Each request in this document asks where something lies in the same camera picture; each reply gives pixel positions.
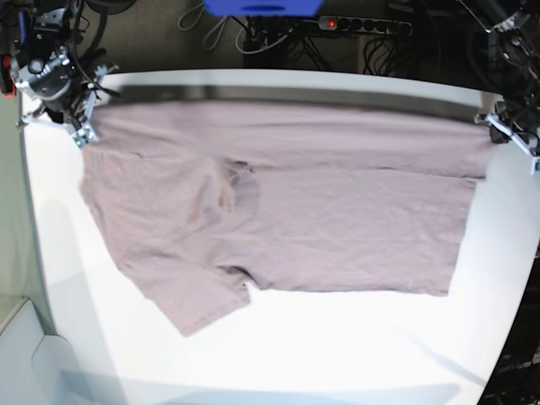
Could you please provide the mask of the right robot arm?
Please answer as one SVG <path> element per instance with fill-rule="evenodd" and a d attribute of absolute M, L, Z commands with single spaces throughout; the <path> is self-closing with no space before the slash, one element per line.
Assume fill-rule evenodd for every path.
<path fill-rule="evenodd" d="M 85 8 L 98 13 L 99 22 L 86 50 L 79 51 Z M 118 96 L 102 85 L 116 66 L 100 63 L 105 56 L 100 43 L 116 8 L 116 1 L 33 1 L 19 16 L 19 47 L 9 73 L 17 90 L 40 102 L 33 118 L 47 114 L 77 131 L 89 124 L 99 92 Z"/>

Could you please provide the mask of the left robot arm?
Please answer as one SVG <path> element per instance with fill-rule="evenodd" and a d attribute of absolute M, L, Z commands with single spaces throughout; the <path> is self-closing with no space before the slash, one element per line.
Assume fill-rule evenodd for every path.
<path fill-rule="evenodd" d="M 490 136 L 494 143 L 507 143 L 513 135 L 539 153 L 539 2 L 462 1 L 478 25 L 496 39 L 497 49 L 524 79 L 523 89 L 503 89 L 488 74 L 474 66 L 490 91 L 501 96 L 494 103 Z"/>

